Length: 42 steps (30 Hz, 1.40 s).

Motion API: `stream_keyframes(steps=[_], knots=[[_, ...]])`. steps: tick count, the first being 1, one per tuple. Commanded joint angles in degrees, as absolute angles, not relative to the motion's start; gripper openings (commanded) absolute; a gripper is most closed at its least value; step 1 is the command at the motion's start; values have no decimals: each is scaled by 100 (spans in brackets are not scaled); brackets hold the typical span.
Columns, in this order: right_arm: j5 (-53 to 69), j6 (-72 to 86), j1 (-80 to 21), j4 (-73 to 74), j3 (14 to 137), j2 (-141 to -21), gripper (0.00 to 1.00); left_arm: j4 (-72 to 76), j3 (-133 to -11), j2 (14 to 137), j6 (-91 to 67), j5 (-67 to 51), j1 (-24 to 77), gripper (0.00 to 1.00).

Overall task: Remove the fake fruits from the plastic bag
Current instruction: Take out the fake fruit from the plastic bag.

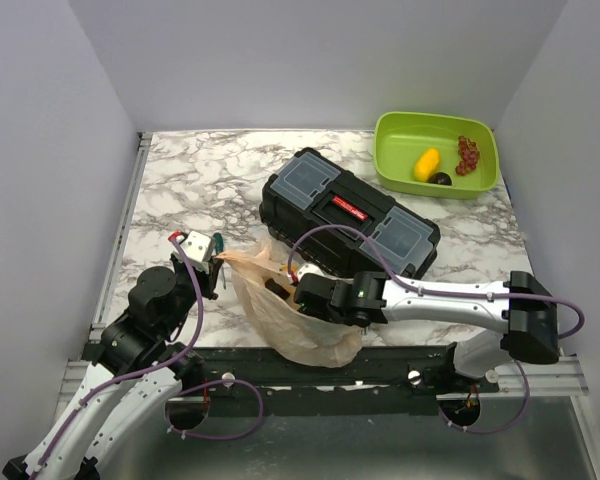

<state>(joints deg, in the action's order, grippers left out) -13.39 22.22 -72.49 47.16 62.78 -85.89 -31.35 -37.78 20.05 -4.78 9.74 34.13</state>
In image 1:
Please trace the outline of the translucent orange plastic bag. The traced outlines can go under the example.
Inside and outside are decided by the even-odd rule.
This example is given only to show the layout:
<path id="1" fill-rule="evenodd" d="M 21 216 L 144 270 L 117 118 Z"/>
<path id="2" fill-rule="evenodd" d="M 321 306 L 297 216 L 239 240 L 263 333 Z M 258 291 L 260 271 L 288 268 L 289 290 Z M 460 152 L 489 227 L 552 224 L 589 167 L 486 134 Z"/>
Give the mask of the translucent orange plastic bag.
<path id="1" fill-rule="evenodd" d="M 287 275 L 289 248 L 270 237 L 245 251 L 226 250 L 220 258 L 231 269 L 231 281 L 246 318 L 258 335 L 285 359 L 301 365 L 338 368 L 362 349 L 362 329 L 330 324 L 299 311 L 265 286 L 274 281 L 294 294 Z"/>

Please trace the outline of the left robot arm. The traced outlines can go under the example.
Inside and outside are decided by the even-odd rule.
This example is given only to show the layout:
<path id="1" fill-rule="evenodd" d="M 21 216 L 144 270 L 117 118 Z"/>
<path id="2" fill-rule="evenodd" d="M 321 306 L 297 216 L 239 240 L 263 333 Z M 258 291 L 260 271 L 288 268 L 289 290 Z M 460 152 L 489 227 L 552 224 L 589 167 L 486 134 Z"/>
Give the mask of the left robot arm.
<path id="1" fill-rule="evenodd" d="M 193 306 L 216 299 L 223 262 L 171 262 L 139 275 L 127 308 L 86 346 L 90 364 L 65 411 L 33 451 L 6 463 L 5 478 L 98 479 L 134 428 L 171 395 L 200 387 L 203 360 L 176 337 Z"/>

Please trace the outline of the dark purple fake plum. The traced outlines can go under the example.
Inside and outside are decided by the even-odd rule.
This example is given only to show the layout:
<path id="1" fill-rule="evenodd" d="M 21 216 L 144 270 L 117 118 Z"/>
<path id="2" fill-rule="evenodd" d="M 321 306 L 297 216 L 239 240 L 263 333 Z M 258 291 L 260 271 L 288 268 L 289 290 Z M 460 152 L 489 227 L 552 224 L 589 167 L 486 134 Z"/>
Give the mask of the dark purple fake plum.
<path id="1" fill-rule="evenodd" d="M 431 175 L 428 178 L 427 182 L 429 184 L 434 184 L 434 185 L 443 185 L 443 186 L 452 186 L 453 185 L 451 176 L 445 172 L 436 172 L 435 174 Z"/>

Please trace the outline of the red fake grapes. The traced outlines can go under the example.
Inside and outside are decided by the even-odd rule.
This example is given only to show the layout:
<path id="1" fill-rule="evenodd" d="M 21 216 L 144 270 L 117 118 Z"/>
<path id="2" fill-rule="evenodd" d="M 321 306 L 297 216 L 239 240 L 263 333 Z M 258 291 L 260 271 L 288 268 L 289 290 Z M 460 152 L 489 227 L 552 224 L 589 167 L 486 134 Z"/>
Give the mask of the red fake grapes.
<path id="1" fill-rule="evenodd" d="M 481 158 L 477 143 L 466 136 L 459 136 L 457 153 L 460 160 L 455 168 L 455 173 L 465 176 L 474 172 Z"/>

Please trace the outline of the yellow fake lemon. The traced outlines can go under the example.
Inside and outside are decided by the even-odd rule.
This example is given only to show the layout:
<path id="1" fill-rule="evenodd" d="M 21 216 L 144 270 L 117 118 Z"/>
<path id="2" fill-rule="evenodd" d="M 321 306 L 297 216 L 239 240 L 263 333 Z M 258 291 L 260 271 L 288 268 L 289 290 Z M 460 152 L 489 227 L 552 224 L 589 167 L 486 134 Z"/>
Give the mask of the yellow fake lemon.
<path id="1" fill-rule="evenodd" d="M 418 182 L 427 182 L 439 168 L 441 155 L 437 148 L 427 149 L 414 165 L 413 177 Z"/>

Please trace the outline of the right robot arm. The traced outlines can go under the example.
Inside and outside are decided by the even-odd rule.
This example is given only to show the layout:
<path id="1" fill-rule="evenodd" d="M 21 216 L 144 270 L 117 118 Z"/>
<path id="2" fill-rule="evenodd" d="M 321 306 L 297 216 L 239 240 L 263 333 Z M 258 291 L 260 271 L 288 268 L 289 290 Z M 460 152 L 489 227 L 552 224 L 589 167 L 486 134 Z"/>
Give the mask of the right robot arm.
<path id="1" fill-rule="evenodd" d="M 391 278 L 384 272 L 345 280 L 309 270 L 293 287 L 285 296 L 293 307 L 332 324 L 364 328 L 433 321 L 479 328 L 447 349 L 440 379 L 454 392 L 512 360 L 552 365 L 560 357 L 556 303 L 528 272 L 514 271 L 506 281 L 460 284 Z"/>

